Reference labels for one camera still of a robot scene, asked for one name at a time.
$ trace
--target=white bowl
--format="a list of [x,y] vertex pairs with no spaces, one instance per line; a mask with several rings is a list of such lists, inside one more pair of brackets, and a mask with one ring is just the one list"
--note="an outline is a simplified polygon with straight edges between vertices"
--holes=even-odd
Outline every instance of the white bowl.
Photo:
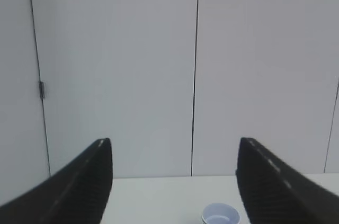
[[202,212],[204,224],[240,224],[240,214],[227,204],[212,203]]

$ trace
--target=gray wall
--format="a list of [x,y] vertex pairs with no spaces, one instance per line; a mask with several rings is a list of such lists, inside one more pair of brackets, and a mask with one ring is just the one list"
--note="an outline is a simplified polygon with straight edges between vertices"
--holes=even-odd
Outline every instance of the gray wall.
[[0,204],[48,177],[30,0],[0,0]]

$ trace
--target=white wall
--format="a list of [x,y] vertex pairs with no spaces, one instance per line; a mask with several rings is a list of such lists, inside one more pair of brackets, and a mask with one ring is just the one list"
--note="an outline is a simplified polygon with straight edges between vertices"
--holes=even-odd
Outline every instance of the white wall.
[[322,173],[339,76],[339,0],[200,0],[194,175],[234,174],[257,138]]
[[0,0],[0,204],[48,177],[30,0]]

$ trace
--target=white table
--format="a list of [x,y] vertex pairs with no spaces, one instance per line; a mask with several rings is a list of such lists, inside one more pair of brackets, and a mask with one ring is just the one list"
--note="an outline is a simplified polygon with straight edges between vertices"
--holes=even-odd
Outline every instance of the white table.
[[[307,177],[339,195],[339,174]],[[102,224],[200,224],[213,202],[232,205],[249,223],[235,176],[114,179]]]

